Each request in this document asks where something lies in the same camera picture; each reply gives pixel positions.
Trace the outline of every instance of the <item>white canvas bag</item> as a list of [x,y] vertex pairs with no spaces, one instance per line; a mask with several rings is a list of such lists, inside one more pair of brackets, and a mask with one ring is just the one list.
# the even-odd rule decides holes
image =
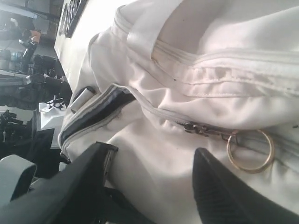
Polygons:
[[[96,141],[117,146],[110,182],[157,224],[200,223],[192,191],[199,147],[299,214],[298,51],[299,0],[122,6],[90,42],[73,98],[86,86],[96,93],[68,110],[60,147],[74,160]],[[232,163],[227,138],[236,130],[245,131],[231,144]],[[270,148],[275,155],[256,170]]]

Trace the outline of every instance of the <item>stitching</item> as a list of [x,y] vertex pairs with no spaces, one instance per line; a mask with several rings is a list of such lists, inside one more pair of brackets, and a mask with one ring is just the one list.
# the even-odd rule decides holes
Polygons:
[[[133,60],[129,54],[127,54],[126,52],[124,51],[121,51],[119,48],[111,48],[111,46],[105,46],[105,45],[102,45],[100,43],[97,43],[97,46],[100,46],[100,47],[103,47],[103,48],[106,48],[110,51],[116,51],[116,52],[120,52],[121,54],[123,54],[124,56],[126,56],[132,63],[138,65],[139,67],[141,67],[144,71],[146,71],[151,77],[153,77],[157,82],[159,82],[162,86],[165,86],[163,83],[161,83],[158,79],[157,79],[157,75],[152,75],[148,70],[146,70],[142,65],[140,65],[138,62],[136,62],[135,60]],[[167,72],[165,72],[158,64],[156,61],[152,61],[156,67],[158,69],[160,69],[166,76],[170,77],[171,79],[176,79],[176,82],[180,82],[182,84],[185,84],[185,85],[189,85],[189,86],[197,86],[197,85],[200,85],[200,84],[204,84],[204,83],[200,83],[200,84],[191,84],[191,83],[184,83],[182,82],[181,80],[178,80],[177,78],[173,78],[170,74],[168,74]],[[218,81],[218,82],[221,82],[221,78],[220,79],[210,79],[210,81]],[[256,81],[252,81],[250,79],[241,79],[241,78],[232,78],[231,81],[235,81],[235,82],[239,82],[239,83],[248,83],[248,84],[256,84],[258,86],[261,86],[261,87],[266,87],[266,88],[275,88],[275,90],[277,91],[284,91],[284,92],[287,92],[287,93],[290,93],[290,94],[295,94],[295,95],[299,95],[299,91],[292,91],[292,90],[289,90],[287,87],[278,87],[274,84],[263,84],[262,82],[256,82]],[[231,97],[260,97],[260,96],[268,96],[268,97],[271,97],[271,95],[265,95],[265,94],[258,94],[258,95],[254,95],[254,96],[251,96],[251,95],[241,95],[241,94],[235,94],[235,93],[219,93],[219,94],[210,94],[210,93],[199,93],[197,95],[186,95],[184,93],[181,93],[183,94],[184,96],[187,96],[187,97],[200,97],[200,96],[204,96],[204,97],[211,97],[211,98],[215,98],[215,97],[221,97],[221,96],[231,96]]]

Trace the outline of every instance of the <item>zipper slider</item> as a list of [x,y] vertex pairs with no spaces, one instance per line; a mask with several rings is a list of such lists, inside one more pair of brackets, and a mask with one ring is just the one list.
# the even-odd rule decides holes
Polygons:
[[219,128],[211,125],[187,123],[184,124],[184,130],[187,133],[199,134],[205,137],[210,135],[219,135],[223,140],[227,141],[230,136],[236,136],[237,130],[231,130],[226,128]]

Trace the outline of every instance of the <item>bag strap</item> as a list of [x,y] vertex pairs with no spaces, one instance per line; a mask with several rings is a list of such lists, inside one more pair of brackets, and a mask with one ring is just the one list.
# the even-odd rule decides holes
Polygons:
[[127,45],[138,54],[151,59],[164,24],[183,1],[156,0],[132,27],[127,37]]

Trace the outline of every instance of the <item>gold ring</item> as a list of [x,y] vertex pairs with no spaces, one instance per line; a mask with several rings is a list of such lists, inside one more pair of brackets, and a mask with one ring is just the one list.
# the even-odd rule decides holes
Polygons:
[[230,162],[237,169],[242,170],[242,171],[244,171],[246,173],[249,173],[249,174],[258,174],[258,173],[263,172],[264,170],[266,170],[272,164],[272,162],[274,160],[274,143],[273,143],[273,139],[269,135],[267,135],[265,132],[263,132],[261,130],[257,130],[257,132],[262,133],[264,135],[264,137],[267,139],[267,141],[269,143],[269,146],[270,146],[270,153],[269,153],[266,161],[263,163],[263,165],[261,165],[261,166],[259,166],[257,168],[245,168],[245,167],[242,167],[233,158],[230,144],[231,144],[232,138],[235,137],[236,135],[230,135],[230,137],[228,138],[228,143],[226,145],[226,151],[228,153],[228,158],[229,158]]

